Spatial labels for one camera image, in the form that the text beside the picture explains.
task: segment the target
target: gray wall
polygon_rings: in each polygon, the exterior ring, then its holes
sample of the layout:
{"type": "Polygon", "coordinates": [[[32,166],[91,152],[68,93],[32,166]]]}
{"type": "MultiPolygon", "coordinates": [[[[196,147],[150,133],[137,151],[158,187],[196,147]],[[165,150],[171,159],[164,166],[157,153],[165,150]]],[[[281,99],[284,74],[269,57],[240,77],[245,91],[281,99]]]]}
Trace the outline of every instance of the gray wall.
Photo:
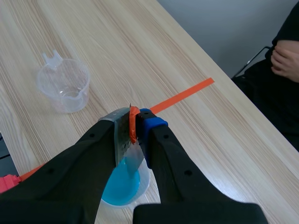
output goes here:
{"type": "Polygon", "coordinates": [[[292,7],[298,2],[158,1],[230,77],[262,47],[271,45],[292,7]]]}

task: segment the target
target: blue liquid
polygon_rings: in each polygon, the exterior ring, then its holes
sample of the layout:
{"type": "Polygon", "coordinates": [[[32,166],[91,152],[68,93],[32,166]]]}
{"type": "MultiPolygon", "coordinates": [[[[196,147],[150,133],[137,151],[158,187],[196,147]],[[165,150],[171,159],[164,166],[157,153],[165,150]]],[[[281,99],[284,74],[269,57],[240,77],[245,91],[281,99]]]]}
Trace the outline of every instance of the blue liquid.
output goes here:
{"type": "Polygon", "coordinates": [[[136,171],[133,175],[130,175],[124,158],[112,172],[102,199],[112,205],[125,205],[137,193],[139,184],[139,172],[136,171]]]}

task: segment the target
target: wood grain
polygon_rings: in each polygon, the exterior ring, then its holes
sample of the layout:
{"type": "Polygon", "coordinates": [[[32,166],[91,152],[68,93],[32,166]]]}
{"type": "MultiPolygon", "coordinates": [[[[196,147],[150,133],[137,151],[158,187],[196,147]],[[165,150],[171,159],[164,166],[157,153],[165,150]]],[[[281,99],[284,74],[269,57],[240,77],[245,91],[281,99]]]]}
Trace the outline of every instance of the wood grain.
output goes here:
{"type": "MultiPolygon", "coordinates": [[[[74,144],[107,113],[151,107],[209,78],[211,86],[159,113],[207,178],[255,202],[271,223],[299,219],[299,155],[196,42],[152,0],[1,0],[0,131],[19,174],[74,144]],[[36,88],[42,53],[56,49],[91,73],[85,109],[58,114],[36,88]]],[[[100,205],[97,223],[130,223],[100,205]]]]}

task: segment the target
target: orange strip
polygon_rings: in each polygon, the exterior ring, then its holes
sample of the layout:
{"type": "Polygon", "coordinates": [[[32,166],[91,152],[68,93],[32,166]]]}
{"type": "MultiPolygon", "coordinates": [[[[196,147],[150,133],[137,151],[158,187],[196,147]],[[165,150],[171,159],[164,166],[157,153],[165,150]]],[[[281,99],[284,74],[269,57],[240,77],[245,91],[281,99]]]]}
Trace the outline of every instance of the orange strip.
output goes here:
{"type": "Polygon", "coordinates": [[[26,180],[27,178],[29,178],[31,175],[33,175],[40,167],[42,167],[43,165],[34,168],[33,170],[29,171],[28,173],[23,174],[22,176],[20,176],[21,181],[26,180]]]}
{"type": "Polygon", "coordinates": [[[136,115],[140,113],[140,110],[137,106],[130,105],[130,114],[129,114],[129,136],[131,142],[135,144],[137,140],[136,136],[136,115]]]}
{"type": "Polygon", "coordinates": [[[210,84],[214,83],[214,80],[212,78],[208,78],[205,81],[202,81],[201,83],[198,83],[191,88],[157,104],[156,106],[153,106],[150,110],[152,113],[156,114],[161,112],[162,110],[165,110],[166,108],[176,104],[177,102],[191,96],[192,94],[198,92],[199,90],[202,90],[209,86],[210,84]]]}

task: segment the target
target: hand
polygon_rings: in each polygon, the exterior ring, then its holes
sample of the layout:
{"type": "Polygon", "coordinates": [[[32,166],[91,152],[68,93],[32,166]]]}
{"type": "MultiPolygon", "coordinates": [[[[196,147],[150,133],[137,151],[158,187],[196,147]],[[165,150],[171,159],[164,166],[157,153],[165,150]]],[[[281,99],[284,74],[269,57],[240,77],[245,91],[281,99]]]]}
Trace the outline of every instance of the hand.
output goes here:
{"type": "Polygon", "coordinates": [[[299,54],[276,46],[271,56],[274,74],[299,83],[299,54]]]}

